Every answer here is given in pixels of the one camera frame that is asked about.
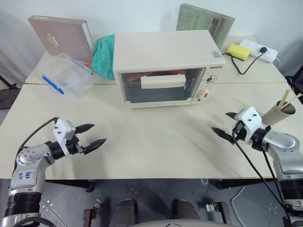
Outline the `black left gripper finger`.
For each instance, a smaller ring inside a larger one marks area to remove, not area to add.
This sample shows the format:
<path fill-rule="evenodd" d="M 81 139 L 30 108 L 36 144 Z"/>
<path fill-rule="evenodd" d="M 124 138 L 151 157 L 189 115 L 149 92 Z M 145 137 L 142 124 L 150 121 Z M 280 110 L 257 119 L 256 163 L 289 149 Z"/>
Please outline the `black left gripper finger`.
<path fill-rule="evenodd" d="M 94 124 L 90 124 L 90 123 L 77 126 L 77 127 L 75 127 L 75 134 L 84 133 L 84 132 L 90 130 L 94 126 L 95 126 Z"/>
<path fill-rule="evenodd" d="M 100 146 L 102 146 L 105 143 L 105 141 L 106 141 L 106 139 L 99 139 L 99 140 L 96 140 L 96 141 L 92 142 L 87 147 L 82 148 L 82 153 L 84 155 L 87 155 L 87 154 L 93 152 L 94 150 L 96 150 Z"/>

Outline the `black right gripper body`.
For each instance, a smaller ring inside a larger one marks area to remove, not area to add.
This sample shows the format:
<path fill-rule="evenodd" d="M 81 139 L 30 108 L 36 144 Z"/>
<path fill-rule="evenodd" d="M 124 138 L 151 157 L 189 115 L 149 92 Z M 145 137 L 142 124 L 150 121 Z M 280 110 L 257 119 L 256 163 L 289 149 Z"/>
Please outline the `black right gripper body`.
<path fill-rule="evenodd" d="M 245 141 L 246 135 L 247 135 L 247 131 L 244 128 L 245 124 L 243 121 L 238 121 L 234 128 L 232 129 L 232 142 L 235 143 L 235 141 Z"/>

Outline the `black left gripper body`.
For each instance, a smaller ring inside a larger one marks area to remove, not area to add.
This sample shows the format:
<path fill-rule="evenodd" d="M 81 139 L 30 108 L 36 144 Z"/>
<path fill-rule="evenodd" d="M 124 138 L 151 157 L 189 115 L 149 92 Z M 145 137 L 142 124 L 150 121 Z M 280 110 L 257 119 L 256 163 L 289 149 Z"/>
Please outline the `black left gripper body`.
<path fill-rule="evenodd" d="M 79 139 L 74 135 L 70 140 L 67 140 L 65 145 L 68 150 L 69 155 L 74 155 L 76 153 L 82 153 L 83 147 L 78 144 Z"/>

